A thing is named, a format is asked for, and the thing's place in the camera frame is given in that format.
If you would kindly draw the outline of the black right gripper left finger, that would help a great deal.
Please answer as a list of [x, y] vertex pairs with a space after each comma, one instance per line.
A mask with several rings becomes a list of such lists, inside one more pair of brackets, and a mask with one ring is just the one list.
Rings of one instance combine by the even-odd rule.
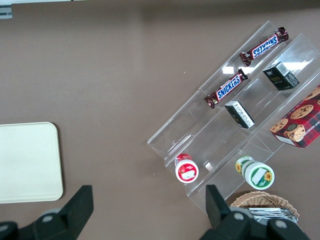
[[94, 210], [93, 188], [83, 185], [58, 212], [48, 212], [19, 230], [21, 240], [76, 240]]

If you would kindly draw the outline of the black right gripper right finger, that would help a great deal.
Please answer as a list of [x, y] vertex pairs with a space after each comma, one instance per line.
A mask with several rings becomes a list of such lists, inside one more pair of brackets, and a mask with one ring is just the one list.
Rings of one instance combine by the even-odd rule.
[[267, 227], [241, 211], [231, 211], [215, 185], [207, 185], [205, 207], [211, 229], [202, 240], [268, 240]]

